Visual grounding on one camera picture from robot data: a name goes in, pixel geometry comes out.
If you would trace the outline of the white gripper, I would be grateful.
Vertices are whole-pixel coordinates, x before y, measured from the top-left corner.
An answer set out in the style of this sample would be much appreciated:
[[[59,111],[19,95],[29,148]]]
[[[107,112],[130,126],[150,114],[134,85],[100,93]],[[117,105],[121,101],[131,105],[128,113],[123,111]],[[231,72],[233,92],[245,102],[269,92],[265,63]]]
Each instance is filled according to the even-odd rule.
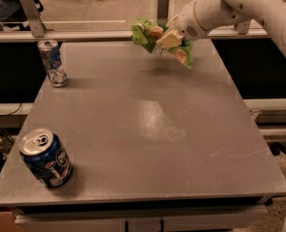
[[[174,22],[177,30],[173,29],[161,36],[156,41],[159,47],[171,48],[179,46],[184,37],[190,41],[197,41],[208,35],[207,9],[203,0],[192,0],[184,5],[180,12],[174,15],[165,26],[169,27]]]

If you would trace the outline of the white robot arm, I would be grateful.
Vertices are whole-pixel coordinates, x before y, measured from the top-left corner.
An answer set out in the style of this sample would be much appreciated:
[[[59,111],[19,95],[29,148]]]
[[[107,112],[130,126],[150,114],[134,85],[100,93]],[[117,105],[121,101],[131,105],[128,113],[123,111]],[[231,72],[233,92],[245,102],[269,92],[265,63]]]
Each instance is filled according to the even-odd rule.
[[[286,58],[286,0],[192,0],[168,23],[157,45],[169,49],[183,39],[205,39],[221,26],[255,20]]]

